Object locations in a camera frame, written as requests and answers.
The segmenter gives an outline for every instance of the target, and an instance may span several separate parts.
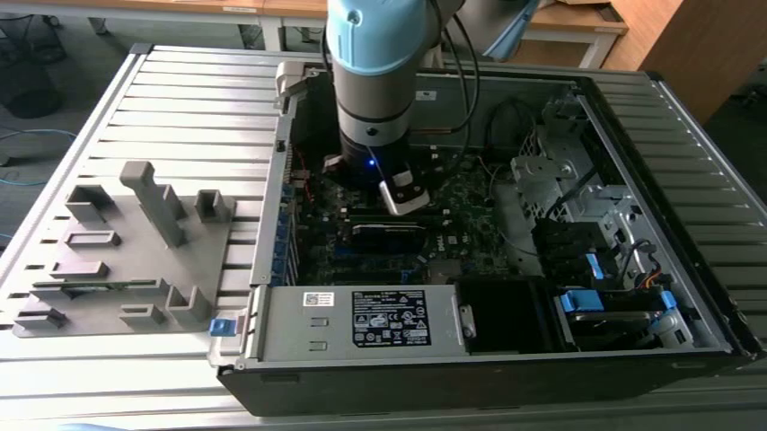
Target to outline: blue cable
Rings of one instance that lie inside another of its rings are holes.
[[[56,128],[33,128],[30,130],[18,130],[17,128],[9,128],[8,126],[2,126],[2,125],[0,125],[0,128],[4,128],[5,130],[10,130],[10,133],[0,136],[0,141],[2,141],[4,139],[8,139],[12,136],[17,136],[17,135],[22,135],[22,134],[30,134],[30,135],[60,134],[60,135],[66,135],[72,142],[74,142],[74,139],[77,138],[77,135],[73,134],[72,132],[66,132],[65,130],[58,130]],[[5,184],[8,186],[24,186],[24,187],[40,186],[40,185],[45,184],[45,182],[48,182],[48,181],[16,182],[16,181],[0,180],[0,184]]]
[[[13,128],[6,128],[5,126],[0,126],[0,128],[5,128],[8,130],[12,130],[10,133],[0,136],[0,141],[4,139],[8,139],[9,137],[13,137],[17,135],[24,135],[24,134],[29,134],[29,135],[50,135],[50,134],[66,135],[66,136],[69,136],[69,140],[72,142],[74,142],[74,138],[77,137],[77,135],[73,134],[72,132],[66,132],[65,130],[58,130],[56,128],[33,128],[30,130],[16,130]]]
[[[42,184],[45,184],[48,181],[37,181],[37,182],[14,182],[14,181],[8,181],[8,180],[0,180],[0,184],[5,184],[8,186],[41,186]]]

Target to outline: black wastebasket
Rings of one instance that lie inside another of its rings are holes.
[[[28,51],[30,58],[49,65],[66,57],[52,20],[41,15],[0,19],[0,31],[16,48]]]
[[[0,39],[0,104],[20,119],[36,119],[61,106],[44,66],[9,38]]]

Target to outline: slotted metal platform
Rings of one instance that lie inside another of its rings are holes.
[[[219,189],[236,197],[216,308],[245,305],[277,122],[273,78],[288,59],[319,57],[178,47],[128,56],[0,260],[0,428],[77,422],[130,429],[339,429],[547,421],[537,426],[549,429],[552,421],[567,421],[592,429],[612,429],[616,423],[628,429],[679,429],[692,418],[709,425],[735,416],[740,424],[756,420],[767,409],[763,362],[609,403],[265,419],[253,418],[220,386],[207,363],[205,333],[13,337],[13,318],[30,283],[46,278],[40,265],[64,233],[65,194],[74,185],[96,182],[110,194],[128,194],[117,180],[125,160],[152,161],[157,182],[170,184],[178,196]],[[767,212],[665,84],[637,73],[484,69],[595,79],[715,274],[767,339]],[[21,419],[37,422],[13,422]]]

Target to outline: power supply label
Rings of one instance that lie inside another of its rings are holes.
[[[431,345],[423,290],[352,292],[353,343],[357,347]]]

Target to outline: motherboard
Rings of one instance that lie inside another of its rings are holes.
[[[423,151],[433,159],[452,156]],[[301,153],[296,159],[300,284],[443,284],[459,276],[515,273],[489,197],[491,182],[505,178],[501,165],[491,165],[492,175],[477,156],[467,156],[429,206],[393,216],[376,190],[341,188],[323,176],[317,160]]]

